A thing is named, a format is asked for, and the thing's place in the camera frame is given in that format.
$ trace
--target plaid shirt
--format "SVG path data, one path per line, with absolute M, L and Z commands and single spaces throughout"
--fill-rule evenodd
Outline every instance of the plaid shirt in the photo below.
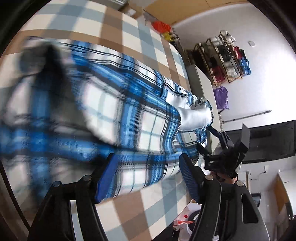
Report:
M 1 119 L 0 154 L 6 170 L 25 167 L 20 189 L 37 202 L 53 181 L 89 174 L 98 156 L 115 153 L 98 185 L 101 201 L 176 174 L 181 153 L 194 162 L 196 143 L 206 145 L 206 126 L 179 131 L 180 115 L 165 100 L 170 92 L 189 109 L 212 109 L 209 102 L 112 49 L 30 37 L 20 72 Z

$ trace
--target red bag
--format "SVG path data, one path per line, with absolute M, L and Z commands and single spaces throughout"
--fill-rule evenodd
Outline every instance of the red bag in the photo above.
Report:
M 170 32 L 172 30 L 171 26 L 162 22 L 162 21 L 155 21 L 151 23 L 152 27 L 161 34 L 165 32 Z

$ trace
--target purple cloth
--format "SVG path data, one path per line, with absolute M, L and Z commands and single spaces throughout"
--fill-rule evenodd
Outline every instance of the purple cloth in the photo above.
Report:
M 228 108 L 228 91 L 224 86 L 213 89 L 218 109 L 229 109 Z

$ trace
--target cardboard box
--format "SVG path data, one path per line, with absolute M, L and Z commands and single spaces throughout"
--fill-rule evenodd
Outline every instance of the cardboard box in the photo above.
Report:
M 138 7 L 132 2 L 127 2 L 121 9 L 120 11 L 122 13 L 125 13 L 126 15 L 137 19 L 143 14 L 143 9 L 141 7 Z

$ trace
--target metal rod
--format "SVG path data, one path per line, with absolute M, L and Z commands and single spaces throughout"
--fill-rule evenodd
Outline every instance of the metal rod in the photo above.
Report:
M 257 114 L 253 114 L 253 115 L 247 115 L 247 116 L 236 118 L 236 119 L 232 119 L 232 120 L 226 120 L 226 121 L 223 120 L 222 123 L 224 124 L 224 123 L 231 122 L 231 121 L 238 121 L 238 120 L 246 119 L 246 118 L 257 116 L 257 115 L 267 114 L 269 112 L 271 112 L 271 110 L 263 111 L 263 112 L 260 112 L 260 113 L 257 113 Z

